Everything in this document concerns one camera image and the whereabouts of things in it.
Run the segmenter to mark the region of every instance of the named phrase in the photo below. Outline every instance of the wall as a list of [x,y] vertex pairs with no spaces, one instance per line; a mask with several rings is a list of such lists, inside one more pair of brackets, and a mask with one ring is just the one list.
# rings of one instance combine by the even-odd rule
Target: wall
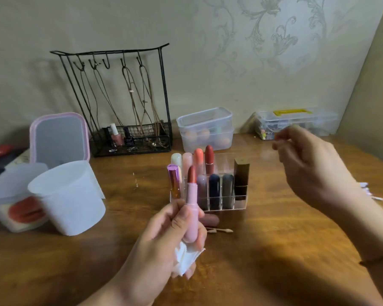
[[[224,106],[238,132],[257,110],[321,105],[341,117],[382,13],[383,0],[0,0],[0,142],[26,144],[35,118],[78,111],[50,50],[170,42],[163,56],[172,119]],[[158,59],[143,60],[162,118]],[[111,62],[100,72],[123,123],[133,124],[120,61]],[[128,65],[137,71],[134,57]],[[105,126],[114,117],[95,93]]]
[[383,18],[343,116],[338,136],[383,159]]

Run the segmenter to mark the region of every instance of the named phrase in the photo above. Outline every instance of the yellow handle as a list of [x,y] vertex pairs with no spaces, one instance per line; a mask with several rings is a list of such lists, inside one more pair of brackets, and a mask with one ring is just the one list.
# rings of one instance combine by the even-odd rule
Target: yellow handle
[[293,113],[308,113],[312,114],[309,110],[306,110],[304,108],[299,108],[299,109],[286,109],[286,110],[275,110],[274,114],[276,116],[281,116],[282,114],[293,114]]

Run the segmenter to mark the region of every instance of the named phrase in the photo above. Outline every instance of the black metal rack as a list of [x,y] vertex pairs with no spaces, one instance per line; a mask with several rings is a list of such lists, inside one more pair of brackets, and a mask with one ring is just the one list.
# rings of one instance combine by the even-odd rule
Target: black metal rack
[[[114,156],[114,155],[125,155],[125,154],[143,154],[143,153],[163,153],[169,152],[171,150],[173,133],[170,121],[170,113],[169,113],[169,103],[167,99],[167,89],[166,89],[166,79],[164,76],[164,66],[163,66],[163,56],[162,56],[162,48],[168,46],[169,43],[159,46],[156,48],[148,48],[148,49],[130,49],[130,50],[114,50],[114,51],[89,51],[89,52],[80,52],[80,53],[67,53],[63,51],[50,51],[50,53],[55,54],[60,57],[62,62],[62,66],[66,72],[68,77],[68,81],[71,84],[74,95],[77,99],[78,105],[80,106],[81,112],[85,121],[87,122],[89,131],[91,133],[90,138],[90,149],[91,153],[94,157],[105,157],[105,156]],[[82,85],[79,82],[79,79],[76,74],[76,70],[82,72],[84,71],[85,63],[81,60],[81,56],[91,56],[93,58],[94,64],[92,64],[91,60],[89,61],[89,65],[91,68],[96,71],[96,67],[101,65],[101,63],[97,64],[95,61],[96,55],[105,55],[106,58],[102,59],[103,65],[106,69],[111,67],[111,63],[109,62],[108,55],[122,54],[122,58],[120,59],[122,63],[122,70],[124,66],[126,67],[126,63],[124,63],[125,54],[128,53],[137,53],[138,54],[138,62],[140,66],[142,65],[142,61],[140,59],[140,52],[146,51],[158,51],[159,61],[160,61],[160,72],[162,75],[162,83],[163,83],[163,92],[164,92],[164,101],[166,104],[166,113],[167,113],[167,122],[161,121],[159,123],[159,135],[156,135],[155,127],[156,124],[143,124],[139,129],[139,126],[117,126],[117,130],[124,138],[126,136],[130,136],[130,144],[125,144],[123,146],[111,146],[110,139],[107,137],[104,129],[99,127],[99,123],[97,125],[94,114],[91,112],[91,105],[89,102],[88,93],[85,90],[84,83],[82,81]],[[77,65],[75,61],[71,60],[71,57],[77,57],[77,61],[80,63],[80,66]],[[67,65],[70,67],[70,71],[72,72],[72,76],[67,68]],[[88,113],[85,113],[85,110],[82,105],[85,105]]]

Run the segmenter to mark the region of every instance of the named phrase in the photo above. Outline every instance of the wire basket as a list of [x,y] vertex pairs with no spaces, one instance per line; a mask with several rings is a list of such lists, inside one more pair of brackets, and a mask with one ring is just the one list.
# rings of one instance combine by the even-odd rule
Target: wire basket
[[[166,79],[164,75],[164,66],[163,66],[163,56],[162,56],[162,48],[168,46],[169,44],[165,44],[163,46],[159,46],[156,48],[148,48],[148,49],[134,49],[134,50],[114,50],[114,51],[90,51],[90,52],[81,52],[77,54],[67,53],[62,51],[50,51],[52,54],[55,54],[60,57],[62,62],[62,66],[66,72],[68,77],[68,81],[72,87],[78,105],[81,109],[82,115],[87,122],[89,132],[91,133],[91,137],[89,139],[89,145],[91,149],[91,153],[94,157],[106,157],[106,156],[115,156],[115,155],[127,155],[127,154],[144,154],[144,153],[164,153],[169,152],[171,150],[171,145],[173,141],[173,132],[171,127],[170,113],[169,113],[169,103],[167,99],[167,89],[166,89]],[[137,53],[136,59],[139,62],[139,67],[144,67],[142,63],[142,59],[140,56],[140,52],[146,51],[157,51],[160,62],[160,72],[162,76],[162,84],[163,84],[163,92],[164,92],[164,102],[166,105],[166,114],[167,121],[159,120],[155,123],[150,124],[137,124],[137,125],[128,125],[123,126],[120,122],[117,113],[115,112],[112,103],[109,99],[108,93],[105,88],[105,84],[103,82],[102,76],[99,71],[97,71],[97,66],[102,66],[102,63],[98,63],[95,59],[95,56],[102,55],[106,56],[102,59],[103,65],[106,69],[111,67],[108,55],[116,55],[121,54],[122,58],[120,59],[122,65],[122,72],[126,67],[125,55],[130,53]],[[124,145],[116,146],[111,141],[110,134],[111,128],[101,128],[99,126],[99,121],[94,116],[95,114],[91,111],[91,104],[89,100],[89,94],[85,89],[84,81],[82,78],[82,73],[87,77],[85,72],[85,66],[88,67],[88,64],[85,64],[84,61],[81,60],[81,57],[90,56],[92,61],[89,59],[89,66],[94,71],[97,71],[99,75],[99,79],[102,82],[103,90],[101,88],[100,83],[98,82],[98,86],[102,91],[103,96],[108,101],[113,113],[119,120],[121,125],[117,125],[118,133],[122,135],[124,138]]]

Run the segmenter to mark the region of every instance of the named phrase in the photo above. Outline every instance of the hand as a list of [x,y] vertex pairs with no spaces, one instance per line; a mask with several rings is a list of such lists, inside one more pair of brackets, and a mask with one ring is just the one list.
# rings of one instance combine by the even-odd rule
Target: hand
[[[147,306],[161,293],[175,265],[175,248],[189,227],[191,211],[184,200],[166,205],[148,223],[128,259],[112,283],[118,288],[127,306]],[[199,218],[204,212],[199,209]],[[207,230],[199,222],[196,250],[204,248]],[[190,278],[196,264],[186,272]]]
[[275,139],[272,148],[278,150],[288,184],[312,207],[330,217],[363,192],[331,143],[299,126],[283,129]]

